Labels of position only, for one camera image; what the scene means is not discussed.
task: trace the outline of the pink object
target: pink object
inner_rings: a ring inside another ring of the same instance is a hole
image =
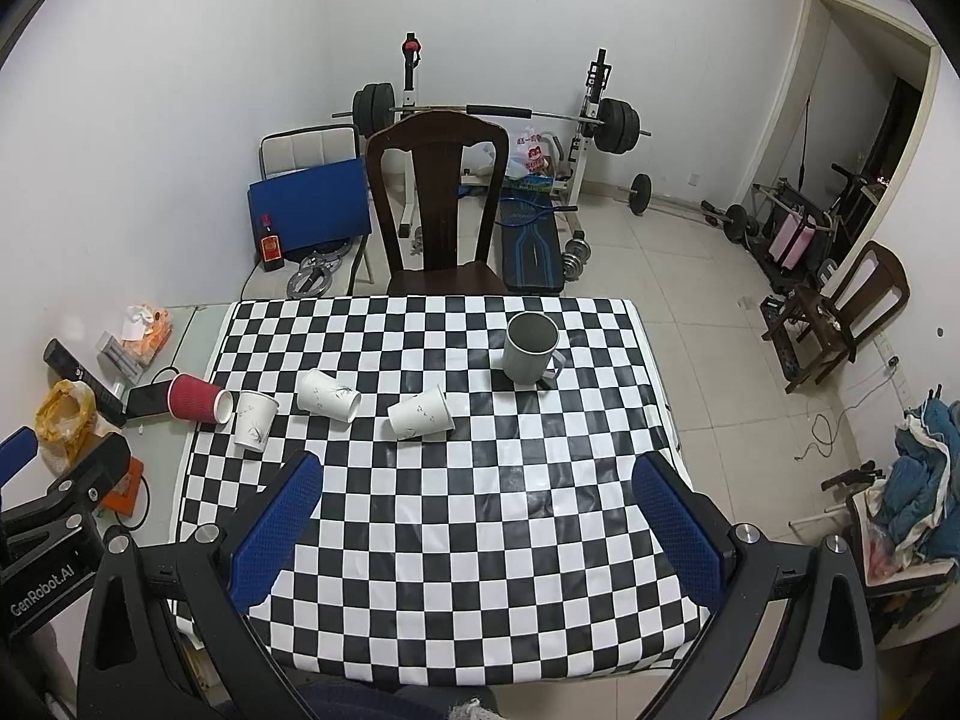
[[[177,419],[224,424],[233,415],[233,395],[189,373],[178,373],[167,391],[167,408]]]
[[[807,217],[806,221],[808,224],[815,224],[813,217]],[[816,232],[815,228],[812,226],[805,226],[800,234],[797,237],[796,242],[794,242],[791,250],[787,252],[784,261],[781,262],[781,257],[784,256],[786,247],[790,245],[790,242],[793,240],[793,236],[797,232],[797,228],[800,226],[800,214],[796,211],[791,211],[789,216],[784,220],[784,223],[781,225],[779,233],[776,233],[774,242],[770,245],[770,256],[774,258],[774,262],[779,263],[782,268],[786,268],[788,271],[792,271],[794,266],[800,261],[800,257],[803,256],[803,252],[806,251],[806,248],[810,245],[810,241],[813,240],[813,233]]]

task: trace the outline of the blue gripper pad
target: blue gripper pad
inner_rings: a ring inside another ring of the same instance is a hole
[[[683,592],[693,603],[717,611],[727,591],[722,557],[646,455],[637,457],[632,487],[637,506],[677,572]]]
[[[270,594],[277,574],[317,507],[322,488],[323,466],[316,455],[306,452],[299,467],[233,551],[227,586],[230,600],[241,613],[262,604]]]
[[[37,435],[28,427],[0,443],[0,487],[13,479],[16,472],[37,456]]]

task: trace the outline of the power strip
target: power strip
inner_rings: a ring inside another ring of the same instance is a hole
[[[890,339],[886,337],[885,333],[877,333],[874,336],[874,346],[876,346],[877,351],[880,352],[880,357],[882,357],[887,370],[890,370],[890,368],[893,369],[893,375],[890,377],[890,381],[894,384],[896,399],[899,400],[901,408],[904,410],[916,408],[917,401],[913,397],[910,384],[906,380],[906,373],[904,373],[899,357],[896,356],[894,352],[894,347],[890,343]]]

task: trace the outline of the black and white tablecloth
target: black and white tablecloth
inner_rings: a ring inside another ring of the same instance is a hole
[[[507,320],[542,311],[568,365],[557,389],[500,366]],[[350,425],[296,406],[298,371],[361,392]],[[357,680],[497,685],[672,666],[707,619],[630,488],[675,432],[629,301],[333,298],[244,302],[208,374],[280,401],[263,455],[232,423],[184,450],[171,537],[223,524],[284,458],[323,463],[323,494],[253,627],[282,664]],[[440,385],[455,427],[397,442],[387,408]],[[182,630],[189,611],[176,605]]]

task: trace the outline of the door frame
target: door frame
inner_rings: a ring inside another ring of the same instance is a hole
[[[910,137],[907,140],[906,148],[904,148],[904,155],[901,156],[899,165],[896,166],[894,175],[890,178],[890,184],[887,187],[886,191],[883,193],[883,197],[880,201],[880,204],[877,205],[877,208],[874,210],[870,217],[870,221],[867,222],[867,226],[864,227],[863,231],[860,233],[860,236],[853,244],[850,252],[843,259],[842,263],[838,263],[837,272],[830,279],[829,284],[827,284],[827,291],[832,288],[833,285],[839,283],[839,280],[843,278],[847,270],[853,264],[853,260],[856,259],[856,255],[862,250],[863,245],[874,237],[877,228],[880,227],[880,223],[883,218],[890,210],[890,206],[893,205],[896,195],[899,192],[899,188],[904,184],[904,178],[907,175],[907,172],[910,170],[910,165],[913,163],[913,158],[917,153],[917,148],[920,146],[920,139],[923,138],[923,132],[926,129],[926,123],[930,117],[930,110],[933,108],[933,98],[937,91],[937,81],[940,78],[940,65],[943,56],[943,52],[940,49],[940,45],[937,43],[936,39],[929,34],[926,34],[922,30],[915,28],[913,25],[904,22],[891,16],[889,13],[875,8],[874,6],[867,4],[860,0],[822,0],[822,1],[834,1],[839,4],[847,5],[852,8],[856,8],[863,13],[866,13],[869,16],[873,16],[876,19],[881,20],[882,22],[888,23],[888,25],[894,26],[894,28],[901,30],[901,32],[906,33],[915,40],[923,43],[930,49],[930,60],[928,67],[926,68],[926,81],[923,84],[923,96],[920,98],[920,109],[917,111],[917,119],[914,122],[913,130],[910,132]],[[760,138],[760,143],[757,145],[757,150],[754,153],[754,157],[750,162],[750,167],[748,167],[746,175],[744,175],[741,185],[737,190],[736,197],[733,199],[733,202],[741,202],[744,197],[747,196],[747,193],[750,191],[750,186],[754,183],[754,177],[757,175],[757,170],[760,168],[760,162],[765,155],[768,146],[770,146],[771,138],[774,134],[774,129],[776,128],[776,123],[779,122],[782,111],[784,111],[784,103],[787,98],[787,93],[790,90],[791,85],[794,82],[794,76],[797,71],[797,61],[800,57],[800,46],[803,45],[803,38],[806,34],[806,29],[808,28],[808,22],[810,17],[810,8],[813,5],[813,0],[803,0],[803,10],[800,11],[800,18],[797,23],[797,32],[794,35],[793,47],[790,52],[789,60],[787,61],[787,67],[784,72],[784,78],[781,81],[781,87],[779,87],[779,92],[776,94],[776,100],[774,102],[773,110],[770,113],[769,119],[767,119],[767,124],[763,130],[763,135]]]

